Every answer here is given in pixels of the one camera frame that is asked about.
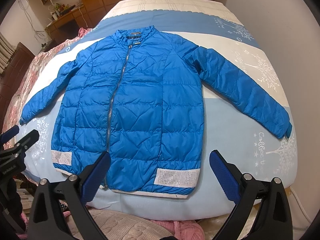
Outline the pink floral satin quilt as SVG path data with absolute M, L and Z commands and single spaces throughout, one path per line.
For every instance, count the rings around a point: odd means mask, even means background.
M 80 40 L 80 38 L 84 37 L 87 33 L 92 31 L 91 28 L 85 29 L 80 28 L 78 35 L 69 40 L 65 40 L 61 44 L 52 47 L 50 50 L 46 52 L 40 52 L 38 55 L 34 57 L 32 62 L 27 69 L 25 76 L 22 79 L 22 82 L 17 90 L 17 92 L 13 95 L 7 113 L 5 114 L 4 124 L 1 128 L 1 133 L 6 132 L 8 129 L 12 128 L 16 124 L 18 124 L 18 120 L 22 113 L 23 105 L 27 101 L 27 97 L 35 85 L 36 80 L 39 77 L 39 74 L 44 70 L 45 66 L 48 62 L 61 50 L 67 48 L 67 46 L 73 44 L 74 42 Z

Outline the wooden desk with clutter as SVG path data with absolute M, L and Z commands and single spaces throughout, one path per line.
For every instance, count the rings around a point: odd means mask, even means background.
M 92 28 L 92 22 L 84 5 L 74 8 L 67 14 L 46 26 L 46 32 L 57 44 L 73 39 L 80 28 Z

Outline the beige quilted mat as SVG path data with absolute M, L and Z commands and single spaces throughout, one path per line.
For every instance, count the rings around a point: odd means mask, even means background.
M 89 213 L 108 239 L 162 239 L 173 236 L 162 226 L 134 215 L 96 209 L 89 210 Z

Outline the grey roman blind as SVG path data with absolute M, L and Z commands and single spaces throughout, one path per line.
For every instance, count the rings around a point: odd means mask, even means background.
M 0 33 L 0 73 L 3 74 L 15 52 L 15 47 Z

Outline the blue and white bed sheet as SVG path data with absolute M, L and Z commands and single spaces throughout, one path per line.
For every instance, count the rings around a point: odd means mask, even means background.
M 212 48 L 234 63 L 277 100 L 289 107 L 280 81 L 266 54 L 236 16 L 222 3 L 209 0 L 124 0 L 118 2 L 80 40 L 66 45 L 43 68 L 27 97 L 49 85 L 59 68 L 87 46 L 119 29 L 153 25 L 199 46 Z M 198 184 L 184 199 L 139 196 L 100 189 L 90 206 L 153 220 L 191 220 L 227 214 L 234 204 L 214 176 L 209 155 L 218 150 L 230 163 L 254 178 L 279 177 L 290 186 L 297 173 L 297 142 L 292 134 L 278 140 L 253 119 L 240 113 L 208 86 L 204 100 L 204 142 Z

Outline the pink clothing on floor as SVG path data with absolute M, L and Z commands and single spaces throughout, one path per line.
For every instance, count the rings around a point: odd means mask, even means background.
M 194 220 L 161 221 L 149 220 L 162 226 L 173 234 L 176 239 L 204 239 L 204 231 Z

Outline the blue puffer jacket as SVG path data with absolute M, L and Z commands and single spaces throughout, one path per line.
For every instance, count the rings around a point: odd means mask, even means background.
M 240 68 L 153 26 L 118 30 L 79 51 L 25 104 L 20 124 L 63 93 L 51 140 L 57 170 L 78 175 L 108 152 L 111 166 L 98 185 L 187 198 L 201 168 L 203 83 L 276 138 L 291 135 L 285 108 Z

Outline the dark wooden headboard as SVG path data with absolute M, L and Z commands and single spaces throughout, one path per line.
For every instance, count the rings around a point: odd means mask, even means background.
M 13 95 L 17 92 L 23 77 L 35 55 L 21 42 L 18 43 L 16 50 L 9 62 L 5 72 L 1 74 L 1 128 L 4 124 L 5 114 Z

